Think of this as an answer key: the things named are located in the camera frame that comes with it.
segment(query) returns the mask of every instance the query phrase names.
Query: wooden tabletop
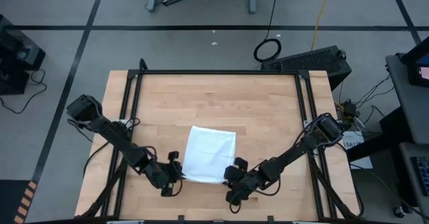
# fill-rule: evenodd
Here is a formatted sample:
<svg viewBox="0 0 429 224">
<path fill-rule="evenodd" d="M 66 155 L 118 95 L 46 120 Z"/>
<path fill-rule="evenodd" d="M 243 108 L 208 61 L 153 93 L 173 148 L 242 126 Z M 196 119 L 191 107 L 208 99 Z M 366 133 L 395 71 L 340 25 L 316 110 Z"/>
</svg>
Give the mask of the wooden tabletop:
<svg viewBox="0 0 429 224">
<path fill-rule="evenodd" d="M 127 71 L 111 71 L 103 114 L 118 119 Z M 329 112 L 336 117 L 326 72 L 310 72 L 318 114 Z M 306 110 L 310 115 L 305 83 L 302 81 Z M 131 111 L 131 90 L 127 114 Z M 252 168 L 262 160 L 278 156 L 292 146 L 302 130 L 296 85 L 288 75 L 144 75 L 139 96 L 133 142 L 151 145 L 158 159 L 167 162 L 168 152 L 184 152 L 192 125 L 234 131 L 237 133 L 236 157 L 249 161 Z M 91 153 L 105 143 L 96 135 Z M 98 153 L 88 165 L 76 214 L 85 212 L 106 184 L 112 145 Z M 332 187 L 343 202 L 359 213 L 347 157 L 338 147 L 326 150 Z M 274 184 L 266 192 L 273 192 Z M 325 216 L 328 214 L 326 193 L 321 197 Z M 243 201 L 238 214 L 232 214 L 225 200 L 229 189 L 221 184 L 184 181 L 176 197 L 161 197 L 144 175 L 128 169 L 123 194 L 121 219 L 262 221 L 273 215 L 276 221 L 316 221 L 316 207 L 307 157 L 303 156 L 285 168 L 282 187 L 274 197 L 253 193 Z M 112 192 L 109 213 L 113 213 L 116 189 Z"/>
</svg>

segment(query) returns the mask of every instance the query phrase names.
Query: computer monitor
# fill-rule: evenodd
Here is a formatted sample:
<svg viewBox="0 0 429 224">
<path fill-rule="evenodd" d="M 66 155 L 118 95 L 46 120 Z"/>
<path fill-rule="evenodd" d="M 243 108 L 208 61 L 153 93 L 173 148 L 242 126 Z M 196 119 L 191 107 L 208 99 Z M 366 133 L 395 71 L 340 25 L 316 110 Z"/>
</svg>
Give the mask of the computer monitor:
<svg viewBox="0 0 429 224">
<path fill-rule="evenodd" d="M 403 55 L 401 61 L 408 67 L 411 85 L 429 87 L 429 37 Z"/>
</svg>

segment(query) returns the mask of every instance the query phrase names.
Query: black metal frame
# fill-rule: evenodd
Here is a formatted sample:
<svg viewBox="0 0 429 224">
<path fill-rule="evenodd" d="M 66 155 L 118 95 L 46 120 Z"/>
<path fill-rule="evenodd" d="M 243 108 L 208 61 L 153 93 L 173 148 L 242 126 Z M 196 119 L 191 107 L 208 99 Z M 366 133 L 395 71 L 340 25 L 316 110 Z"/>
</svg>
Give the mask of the black metal frame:
<svg viewBox="0 0 429 224">
<path fill-rule="evenodd" d="M 136 116 L 142 79 L 143 79 L 143 75 L 145 75 L 145 74 L 241 74 L 241 75 L 243 75 L 243 74 L 246 74 L 246 75 L 249 75 L 249 74 L 279 75 L 280 74 L 280 75 L 291 75 L 291 76 L 294 76 L 294 78 L 295 78 L 296 92 L 297 92 L 297 96 L 298 96 L 298 104 L 300 106 L 302 125 L 304 127 L 304 122 L 307 120 L 307 114 L 306 114 L 306 109 L 305 109 L 305 104 L 304 104 L 304 96 L 302 94 L 302 86 L 301 86 L 301 82 L 300 82 L 300 77 L 302 77 L 306 83 L 306 89 L 307 89 L 307 93 L 308 93 L 308 101 L 310 104 L 312 119 L 315 119 L 317 117 L 316 104 L 314 102 L 314 96 L 313 96 L 311 82 L 310 82 L 310 75 L 309 75 L 307 70 L 291 70 L 291 71 L 285 71 L 285 72 L 268 71 L 268 70 L 267 71 L 264 71 L 264 70 L 148 70 L 145 62 L 143 60 L 141 60 L 139 70 L 129 70 L 128 71 L 127 82 L 125 84 L 125 92 L 123 95 L 121 112 L 120 112 L 120 116 L 119 116 L 121 119 L 125 118 L 125 115 L 126 115 L 127 103 L 129 100 L 129 94 L 130 94 L 130 90 L 131 90 L 131 83 L 132 83 L 132 80 L 135 76 L 137 76 L 137 83 L 135 86 L 133 106 L 131 109 L 131 118 L 134 118 Z M 108 175 L 108 179 L 107 179 L 108 181 L 110 180 L 113 173 L 115 172 L 116 165 L 117 165 L 118 152 L 119 151 L 116 148 L 113 150 L 112 157 L 111 157 L 111 164 L 109 167 L 109 175 Z M 321 169 L 322 169 L 326 179 L 328 181 L 330 181 L 327 163 L 326 163 L 326 157 L 324 155 L 324 150 L 321 148 L 319 149 L 319 156 L 320 156 Z M 309 161 L 309 163 L 315 162 L 315 158 L 314 158 L 314 155 L 312 153 L 308 154 L 308 161 Z M 124 173 L 119 179 L 118 192 L 117 192 L 117 196 L 116 196 L 115 208 L 114 208 L 114 213 L 113 213 L 113 216 L 116 218 L 119 218 L 120 212 L 121 212 L 121 202 L 122 202 L 123 191 L 124 191 L 124 187 L 125 187 L 125 178 L 126 178 L 126 173 Z M 325 216 L 324 216 L 323 205 L 322 205 L 322 201 L 321 201 L 321 197 L 320 197 L 320 188 L 319 188 L 318 181 L 317 181 L 315 175 L 313 175 L 313 173 L 311 174 L 311 179 L 312 179 L 312 185 L 313 185 L 313 191 L 314 191 L 314 201 L 316 203 L 317 216 L 318 216 L 318 220 L 321 220 L 321 219 L 325 218 Z M 335 205 L 334 205 L 332 199 L 328 195 L 327 195 L 327 199 L 328 199 L 328 207 L 329 207 L 330 217 L 336 219 L 337 216 L 336 216 Z M 102 207 L 102 211 L 101 211 L 102 217 L 107 216 L 107 212 L 108 212 L 108 208 L 109 208 L 109 202 L 110 202 L 110 195 L 105 200 L 105 203 Z M 291 223 L 290 221 L 274 221 L 272 216 L 268 216 L 267 219 L 268 219 L 268 223 Z M 145 220 L 145 223 L 165 223 L 166 224 L 166 223 L 178 223 L 178 222 L 184 223 L 185 222 L 184 216 L 179 216 L 178 220 L 171 220 L 171 221 L 167 221 L 167 220 Z M 213 221 L 186 221 L 186 223 L 213 223 Z M 250 223 L 266 223 L 266 222 L 264 222 L 264 221 L 225 221 L 225 223 L 235 223 L 235 224 L 246 223 L 246 224 L 250 224 Z"/>
</svg>

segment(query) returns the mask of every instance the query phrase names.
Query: black keyboard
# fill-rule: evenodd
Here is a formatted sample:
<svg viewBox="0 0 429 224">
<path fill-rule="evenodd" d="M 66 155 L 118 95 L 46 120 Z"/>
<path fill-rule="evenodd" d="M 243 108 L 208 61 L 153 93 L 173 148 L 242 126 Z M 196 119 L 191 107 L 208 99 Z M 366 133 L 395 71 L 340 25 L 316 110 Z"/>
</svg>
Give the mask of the black keyboard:
<svg viewBox="0 0 429 224">
<path fill-rule="evenodd" d="M 429 158 L 425 157 L 411 157 L 414 170 L 416 171 L 417 178 L 419 178 L 420 187 L 423 194 L 429 194 Z"/>
<path fill-rule="evenodd" d="M 297 57 L 287 57 L 269 64 L 270 69 L 325 70 L 328 73 L 341 69 L 339 60 L 330 50 L 321 50 Z"/>
</svg>

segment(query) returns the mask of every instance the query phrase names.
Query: white towel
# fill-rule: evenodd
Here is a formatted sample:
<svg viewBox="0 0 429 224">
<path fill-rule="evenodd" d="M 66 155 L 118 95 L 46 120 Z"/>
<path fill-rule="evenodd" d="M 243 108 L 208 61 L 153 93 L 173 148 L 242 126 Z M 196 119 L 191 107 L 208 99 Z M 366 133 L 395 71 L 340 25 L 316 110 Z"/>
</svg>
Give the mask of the white towel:
<svg viewBox="0 0 429 224">
<path fill-rule="evenodd" d="M 192 126 L 183 161 L 185 178 L 218 184 L 225 168 L 233 165 L 236 133 Z"/>
</svg>

